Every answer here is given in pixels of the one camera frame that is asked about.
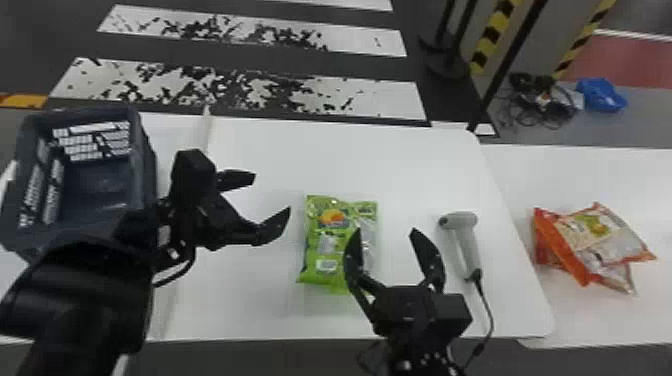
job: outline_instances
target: plastic basket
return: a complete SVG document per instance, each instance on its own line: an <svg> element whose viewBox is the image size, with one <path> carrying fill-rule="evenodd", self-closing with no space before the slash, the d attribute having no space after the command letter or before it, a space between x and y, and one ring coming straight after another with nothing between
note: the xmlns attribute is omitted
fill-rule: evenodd
<svg viewBox="0 0 672 376"><path fill-rule="evenodd" d="M156 156L131 107L29 116L0 212L0 241L31 261L65 231L108 238L127 210L156 201Z"/></svg>

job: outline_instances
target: yellow tape line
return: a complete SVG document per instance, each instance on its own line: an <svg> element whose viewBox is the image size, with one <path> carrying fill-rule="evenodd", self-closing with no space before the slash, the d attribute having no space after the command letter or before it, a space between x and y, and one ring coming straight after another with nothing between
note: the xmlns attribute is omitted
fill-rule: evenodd
<svg viewBox="0 0 672 376"><path fill-rule="evenodd" d="M42 108L47 98L46 95L0 93L0 107Z"/></svg>
<svg viewBox="0 0 672 376"><path fill-rule="evenodd" d="M497 44L509 28L511 16L524 0L500 0L495 12L476 45L469 67L472 74L482 74L490 57L497 51Z"/></svg>
<svg viewBox="0 0 672 376"><path fill-rule="evenodd" d="M584 26L583 29L581 29L581 33L579 33L579 36L572 42L572 47L565 53L565 55L560 59L560 63L558 64L558 67L555 68L555 71L551 75L554 79L559 80L562 78L562 76L565 75L567 70L569 69L569 66L574 62L574 59L576 59L577 56L581 53L583 50L583 47L585 47L586 43L588 42L588 39L593 35L595 30L600 26L600 22L602 22L602 19L604 19L604 15L601 15L602 17L598 17L598 20L594 20L595 16L597 16L600 13L605 13L611 9L611 7L616 4L617 0L603 0L598 6L597 9L593 12L593 14L590 16L590 23L588 25Z"/></svg>

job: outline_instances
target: green snack bag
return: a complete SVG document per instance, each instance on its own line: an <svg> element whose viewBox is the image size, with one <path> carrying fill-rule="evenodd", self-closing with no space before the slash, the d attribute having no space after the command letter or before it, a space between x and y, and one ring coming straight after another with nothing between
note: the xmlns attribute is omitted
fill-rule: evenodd
<svg viewBox="0 0 672 376"><path fill-rule="evenodd" d="M350 236L362 229L364 269L370 270L375 247L377 204L348 203L329 196L306 197L306 248L297 282L325 285L347 293L343 252Z"/></svg>

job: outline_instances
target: floor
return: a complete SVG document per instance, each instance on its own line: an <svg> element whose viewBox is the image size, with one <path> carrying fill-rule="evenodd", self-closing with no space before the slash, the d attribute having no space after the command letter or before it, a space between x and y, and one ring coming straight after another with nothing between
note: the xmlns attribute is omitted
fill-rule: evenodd
<svg viewBox="0 0 672 376"><path fill-rule="evenodd" d="M367 9L123 3L10 2L0 92L48 96L45 108L123 100L147 111L209 105L215 115L417 126L465 121L479 100L468 78L446 85L427 71L415 30L431 10L403 0L364 2Z"/></svg>
<svg viewBox="0 0 672 376"><path fill-rule="evenodd" d="M124 7L115 8L112 14L116 4L151 9L144 9L147 18L138 18L139 12L129 16L124 13L129 8ZM414 31L434 18L436 2L424 8L405 0L23 0L3 5L7 9L0 12L0 46L11 54L2 58L0 92L49 96L45 108L119 99L145 111L200 113L208 104L214 114L221 115L426 126L428 120L466 121L478 101L470 80L446 85L423 65ZM175 16L167 9L180 14ZM207 13L207 17L199 18L194 12ZM670 12L672 5L663 0L620 0L602 28L672 35L666 22ZM238 18L211 20L212 14ZM178 18L189 28L170 29L165 22ZM253 26L245 33L226 34L225 22L256 25L261 19L273 21L262 22L263 30ZM166 26L157 29L161 22ZM353 27L366 28L364 34L373 36L361 43L339 44ZM287 29L294 32L279 32ZM401 32L403 53L394 33L380 33L380 29ZM329 33L335 35L331 42ZM605 38L621 37L593 38L594 46L588 45L583 55L588 62L604 57L599 48L606 44L602 43ZM655 43L654 51L666 51L667 45ZM644 67L630 69L638 74L623 77L641 76L649 69ZM585 74L581 60L572 69L568 74L574 76L568 77ZM115 77L122 73L124 79ZM244 84L231 86L240 82ZM618 89L630 100L620 114L583 112L558 131L502 130L501 138L483 141L672 147L667 120L672 116L668 113L672 92L667 84L614 82L624 84ZM237 94L232 97L218 91L220 84L236 87ZM13 153L18 124L34 112L0 108L1 168ZM466 356L472 345L460 341L456 356ZM278 370L287 375L360 375L354 356L366 346L361 341L149 344L134 358L127 375L185 375L195 374L195 369L203 376L278 374ZM0 374L13 374L25 350L25 346L3 347ZM533 351L514 340L497 340L469 374L628 375L644 371L669 375L671 355L664 346Z"/></svg>
<svg viewBox="0 0 672 376"><path fill-rule="evenodd" d="M618 0L562 77L574 88L583 77L605 77L629 102L617 114L580 111L559 130L541 126L499 127L489 143L671 148L672 3ZM489 109L498 118L502 102Z"/></svg>

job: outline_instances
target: orange snack bag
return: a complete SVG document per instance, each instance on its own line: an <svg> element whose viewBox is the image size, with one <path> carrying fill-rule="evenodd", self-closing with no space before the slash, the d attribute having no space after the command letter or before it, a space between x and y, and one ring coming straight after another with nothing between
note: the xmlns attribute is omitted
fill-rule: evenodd
<svg viewBox="0 0 672 376"><path fill-rule="evenodd" d="M604 205L562 216L535 208L535 261L569 272L581 286L597 282L634 294L629 262L655 260L646 244Z"/></svg>

